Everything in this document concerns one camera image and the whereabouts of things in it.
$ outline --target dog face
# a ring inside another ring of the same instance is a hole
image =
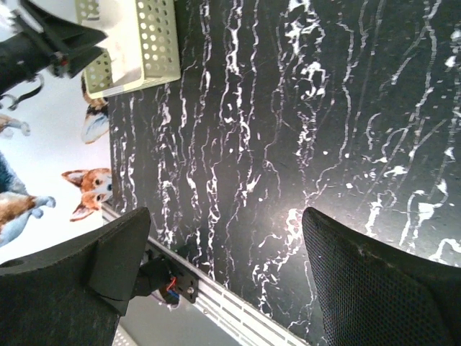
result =
[[[81,201],[71,221],[83,220],[101,210],[101,203],[112,197],[112,173],[108,168],[78,169],[62,173],[62,176],[81,191]]]

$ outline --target table top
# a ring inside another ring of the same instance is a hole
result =
[[[115,205],[313,345],[313,206],[461,265],[457,0],[178,1],[182,78],[109,101]]]

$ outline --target black object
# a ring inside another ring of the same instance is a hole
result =
[[[182,247],[178,252],[186,249],[187,246]],[[190,303],[195,303],[199,292],[198,276],[152,243],[148,243],[146,252],[148,261],[139,269],[132,297],[149,296],[152,292],[164,288],[173,278],[176,278],[174,285],[176,293],[186,298]]]
[[[140,208],[0,266],[0,345],[111,345],[151,218]]]
[[[35,96],[42,84],[19,99],[4,95],[5,92],[23,81],[34,81],[37,73],[48,66],[54,76],[67,74],[73,78],[102,54],[101,48],[94,46],[106,38],[102,31],[57,18],[30,0],[20,0],[20,4],[42,27],[42,32],[14,11],[14,22],[21,32],[0,43],[0,99],[10,96],[14,100],[12,110],[22,100]]]
[[[461,345],[461,268],[345,227],[314,208],[303,233],[329,345]]]

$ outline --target dog illustration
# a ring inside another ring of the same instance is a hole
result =
[[[40,207],[54,208],[53,197],[35,197],[27,193],[24,183],[0,153],[0,247],[15,240],[33,215],[43,216]]]
[[[24,136],[30,136],[30,126],[24,121],[19,121],[5,114],[0,114],[0,134],[4,138],[13,137],[12,128],[19,128]]]
[[[109,108],[106,98],[92,99],[86,92],[85,78],[81,75],[81,92],[88,103],[81,140],[91,144],[109,131]]]
[[[78,169],[62,173],[62,176],[81,191],[80,204],[71,216],[73,222],[101,210],[101,203],[112,197],[112,172],[108,168]]]

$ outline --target black metal bracket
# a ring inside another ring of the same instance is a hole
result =
[[[175,279],[175,293],[183,296],[191,303],[195,303],[199,291],[199,277],[185,265],[171,258],[164,250],[152,243],[146,246],[145,260],[141,265],[132,297],[149,296],[155,290],[166,290]]]

